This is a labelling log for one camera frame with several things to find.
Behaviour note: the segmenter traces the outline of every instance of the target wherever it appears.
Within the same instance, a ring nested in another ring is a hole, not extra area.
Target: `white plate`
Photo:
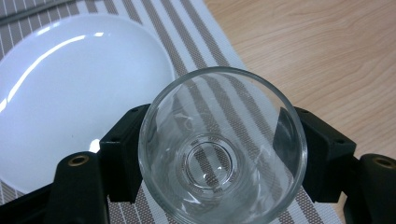
[[[132,21],[76,16],[29,35],[0,63],[0,179],[24,193],[51,183],[62,158],[98,147],[174,79],[161,43]]]

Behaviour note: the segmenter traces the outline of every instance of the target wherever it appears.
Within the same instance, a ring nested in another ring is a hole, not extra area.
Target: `tablecloth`
[[[2,0],[0,16],[43,2],[45,1]],[[216,65],[246,69],[205,2],[201,0],[79,0],[54,7],[0,27],[0,60],[26,36],[42,26],[78,14],[96,13],[118,15],[145,26],[161,40],[179,76]],[[22,195],[0,180],[0,204]],[[110,203],[109,210],[111,223],[176,223],[155,203],[144,183],[135,204]],[[312,203],[304,189],[300,189],[287,211],[272,223],[341,221],[329,204]]]

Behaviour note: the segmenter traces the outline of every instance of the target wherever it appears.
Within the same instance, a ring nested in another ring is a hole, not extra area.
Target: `glass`
[[[163,90],[138,152],[149,192],[182,223],[270,222],[294,199],[307,157],[286,97],[229,67],[191,72]]]

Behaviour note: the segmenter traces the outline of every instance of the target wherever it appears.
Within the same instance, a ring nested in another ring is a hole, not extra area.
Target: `plate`
[[[32,33],[0,63],[0,179],[23,193],[48,185],[62,158],[97,151],[175,78],[161,42],[133,21],[76,16]]]

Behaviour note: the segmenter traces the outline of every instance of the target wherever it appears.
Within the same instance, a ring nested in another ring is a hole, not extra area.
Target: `light wood tabletop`
[[[396,158],[396,1],[205,2],[248,71],[355,141],[357,158]]]

